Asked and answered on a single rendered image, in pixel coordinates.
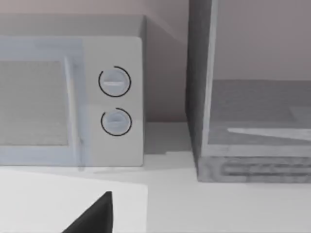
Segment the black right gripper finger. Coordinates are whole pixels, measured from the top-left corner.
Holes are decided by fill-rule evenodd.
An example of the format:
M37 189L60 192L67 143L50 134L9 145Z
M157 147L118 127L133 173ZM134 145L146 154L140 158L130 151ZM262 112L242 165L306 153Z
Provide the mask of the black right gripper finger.
M113 233L112 192L105 192L61 233Z

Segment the pale microwave oven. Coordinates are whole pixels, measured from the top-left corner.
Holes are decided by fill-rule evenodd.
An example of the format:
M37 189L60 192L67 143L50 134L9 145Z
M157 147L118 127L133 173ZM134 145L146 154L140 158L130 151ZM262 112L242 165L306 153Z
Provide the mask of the pale microwave oven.
M143 15L0 13L0 166L72 166L64 57L72 63L85 167L141 166L144 154ZM99 88L102 70L130 75L122 97ZM132 118L123 136L101 127L104 112Z

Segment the small microwave knob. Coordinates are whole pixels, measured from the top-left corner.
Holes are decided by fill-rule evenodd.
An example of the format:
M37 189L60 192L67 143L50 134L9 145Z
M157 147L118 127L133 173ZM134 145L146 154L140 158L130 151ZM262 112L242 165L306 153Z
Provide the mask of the small microwave knob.
M122 108L104 112L100 122L102 129L111 136L126 135L132 127L130 114Z

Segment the large microwave knob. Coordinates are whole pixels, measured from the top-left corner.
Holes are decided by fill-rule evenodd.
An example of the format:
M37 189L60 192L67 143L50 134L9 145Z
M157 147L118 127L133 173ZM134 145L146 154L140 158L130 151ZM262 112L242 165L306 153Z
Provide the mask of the large microwave knob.
M132 80L129 73L119 66L102 70L98 77L100 90L113 98L124 96L130 90L131 84Z

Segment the grey cabinet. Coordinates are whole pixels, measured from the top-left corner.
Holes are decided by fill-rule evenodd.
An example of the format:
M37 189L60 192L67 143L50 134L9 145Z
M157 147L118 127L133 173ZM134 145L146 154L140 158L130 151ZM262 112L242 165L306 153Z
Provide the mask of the grey cabinet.
M189 0L197 178L311 183L311 0Z

